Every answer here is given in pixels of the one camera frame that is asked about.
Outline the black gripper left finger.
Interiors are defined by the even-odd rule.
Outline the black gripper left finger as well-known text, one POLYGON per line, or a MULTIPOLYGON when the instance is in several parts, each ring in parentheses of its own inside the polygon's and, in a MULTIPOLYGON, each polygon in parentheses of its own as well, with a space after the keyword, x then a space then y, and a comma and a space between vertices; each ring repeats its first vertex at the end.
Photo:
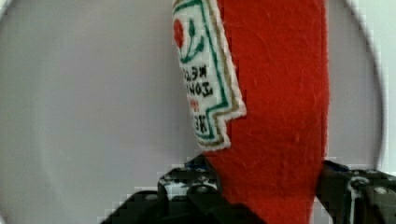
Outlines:
POLYGON ((130 196, 100 224, 265 224, 221 194, 219 176, 199 155, 163 175, 155 190, 130 196))

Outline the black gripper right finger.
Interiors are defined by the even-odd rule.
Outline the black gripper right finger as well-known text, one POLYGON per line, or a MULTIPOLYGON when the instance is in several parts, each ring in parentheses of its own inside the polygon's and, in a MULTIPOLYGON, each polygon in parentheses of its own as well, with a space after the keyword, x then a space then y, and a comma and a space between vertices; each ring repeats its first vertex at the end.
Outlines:
POLYGON ((395 191, 394 175, 325 161, 316 196, 333 224, 396 224, 395 191))

